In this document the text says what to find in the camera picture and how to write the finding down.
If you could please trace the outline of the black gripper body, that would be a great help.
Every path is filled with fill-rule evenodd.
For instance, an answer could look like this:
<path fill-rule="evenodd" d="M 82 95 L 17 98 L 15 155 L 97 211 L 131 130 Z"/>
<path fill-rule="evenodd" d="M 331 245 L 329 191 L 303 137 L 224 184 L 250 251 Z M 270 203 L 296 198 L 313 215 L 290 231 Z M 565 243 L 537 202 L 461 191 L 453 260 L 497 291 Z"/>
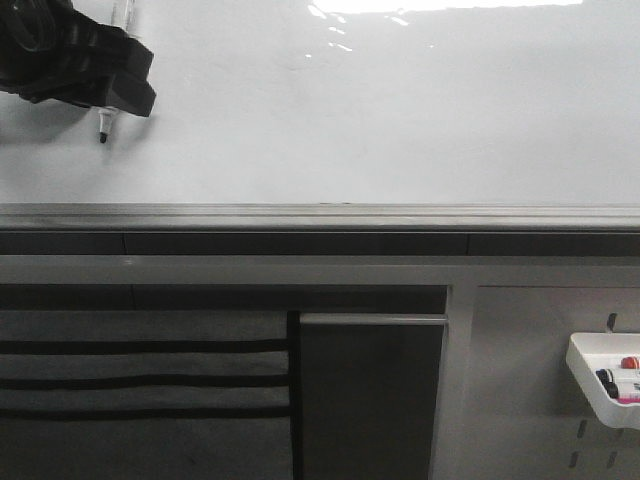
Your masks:
<path fill-rule="evenodd" d="M 1 90 L 39 103 L 104 107 L 120 72 L 120 29 L 70 1 L 1 3 Z"/>

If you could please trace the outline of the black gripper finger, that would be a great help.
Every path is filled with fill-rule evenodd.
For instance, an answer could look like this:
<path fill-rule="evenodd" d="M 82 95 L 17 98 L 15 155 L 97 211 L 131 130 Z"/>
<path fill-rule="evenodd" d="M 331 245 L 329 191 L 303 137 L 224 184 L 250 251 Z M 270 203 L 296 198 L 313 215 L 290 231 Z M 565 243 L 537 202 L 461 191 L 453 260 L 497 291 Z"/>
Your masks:
<path fill-rule="evenodd" d="M 105 78 L 104 105 L 135 116 L 149 117 L 156 93 L 146 80 L 127 73 L 107 75 Z"/>
<path fill-rule="evenodd" d="M 147 81 L 153 62 L 153 53 L 131 37 L 116 38 L 111 43 L 115 53 L 112 77 L 130 77 Z"/>

